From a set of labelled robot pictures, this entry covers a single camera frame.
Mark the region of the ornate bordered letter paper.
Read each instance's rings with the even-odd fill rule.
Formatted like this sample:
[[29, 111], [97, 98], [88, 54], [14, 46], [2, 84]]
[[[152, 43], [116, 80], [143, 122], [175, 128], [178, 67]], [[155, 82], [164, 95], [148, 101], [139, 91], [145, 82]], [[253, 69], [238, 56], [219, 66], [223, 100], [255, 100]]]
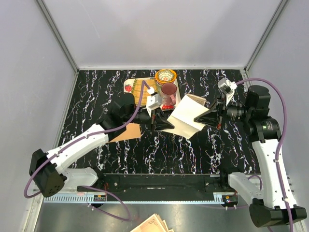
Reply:
[[194, 134], [204, 128], [204, 124], [195, 122], [199, 115], [209, 111], [205, 105], [205, 99], [196, 95], [186, 94], [168, 117], [168, 122], [174, 128], [163, 132], [172, 133], [190, 139]]

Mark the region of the brown paper envelope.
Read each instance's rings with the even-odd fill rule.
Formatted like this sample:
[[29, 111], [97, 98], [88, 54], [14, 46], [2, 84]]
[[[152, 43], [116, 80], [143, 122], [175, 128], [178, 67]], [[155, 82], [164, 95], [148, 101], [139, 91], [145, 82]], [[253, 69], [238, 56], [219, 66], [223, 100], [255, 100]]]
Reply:
[[135, 123], [130, 123], [126, 126], [126, 130], [123, 133], [121, 133], [119, 136], [112, 139], [110, 143], [124, 141], [124, 140], [138, 139], [138, 138], [141, 138], [140, 125], [135, 124]]

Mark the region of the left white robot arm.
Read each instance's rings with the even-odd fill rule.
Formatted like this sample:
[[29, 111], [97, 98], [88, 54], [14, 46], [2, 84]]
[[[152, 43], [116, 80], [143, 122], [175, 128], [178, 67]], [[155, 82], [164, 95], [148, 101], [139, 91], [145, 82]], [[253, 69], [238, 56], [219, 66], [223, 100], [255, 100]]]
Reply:
[[98, 175], [89, 176], [78, 171], [80, 179], [65, 174], [65, 171], [76, 160], [91, 150], [111, 142], [127, 131], [129, 123], [144, 124], [150, 131], [173, 129], [160, 106], [160, 96], [154, 93], [147, 98], [146, 107], [135, 103], [130, 93], [123, 93], [111, 103], [108, 111], [101, 119], [85, 132], [62, 146], [43, 152], [33, 152], [29, 167], [30, 182], [38, 187], [39, 194], [51, 197], [63, 189], [66, 184], [88, 185], [93, 191], [104, 187], [104, 179]]

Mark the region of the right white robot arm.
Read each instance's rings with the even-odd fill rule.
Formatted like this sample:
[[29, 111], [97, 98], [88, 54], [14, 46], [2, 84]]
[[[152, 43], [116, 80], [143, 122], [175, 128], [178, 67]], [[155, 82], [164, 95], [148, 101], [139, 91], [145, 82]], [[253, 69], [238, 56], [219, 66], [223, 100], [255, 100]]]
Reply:
[[258, 159], [263, 189], [259, 190], [238, 168], [224, 167], [219, 186], [234, 189], [249, 206], [252, 222], [258, 228], [293, 225], [307, 218], [306, 209], [298, 206], [286, 176], [280, 144], [281, 130], [277, 120], [268, 115], [271, 96], [263, 86], [250, 86], [246, 101], [229, 105], [237, 88], [220, 84], [222, 94], [210, 109], [194, 121], [221, 129], [226, 121], [240, 121]]

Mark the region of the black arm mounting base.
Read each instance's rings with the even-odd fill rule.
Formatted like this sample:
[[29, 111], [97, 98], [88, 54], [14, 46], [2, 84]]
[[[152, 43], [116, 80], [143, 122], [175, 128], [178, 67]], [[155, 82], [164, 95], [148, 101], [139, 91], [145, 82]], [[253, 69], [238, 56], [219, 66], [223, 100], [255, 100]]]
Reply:
[[236, 192], [218, 174], [102, 174], [91, 187], [110, 192], [127, 189]]

